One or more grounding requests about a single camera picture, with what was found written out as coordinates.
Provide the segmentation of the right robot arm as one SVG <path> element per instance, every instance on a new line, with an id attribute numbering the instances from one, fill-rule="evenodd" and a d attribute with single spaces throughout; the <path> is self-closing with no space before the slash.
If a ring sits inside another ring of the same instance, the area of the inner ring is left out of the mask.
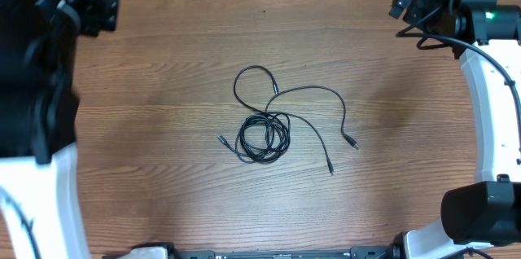
<path id="1" fill-rule="evenodd" d="M 448 47 L 471 95 L 475 180 L 447 191 L 440 216 L 398 235 L 388 258 L 462 258 L 520 240 L 520 9 L 498 0 L 393 0 L 400 37 Z"/>

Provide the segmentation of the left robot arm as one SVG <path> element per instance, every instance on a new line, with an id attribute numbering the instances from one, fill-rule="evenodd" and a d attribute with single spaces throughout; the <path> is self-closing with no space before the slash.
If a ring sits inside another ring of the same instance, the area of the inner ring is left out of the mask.
<path id="1" fill-rule="evenodd" d="M 87 258 L 72 87 L 77 39 L 120 0 L 1 0 L 1 212 L 18 258 Z"/>

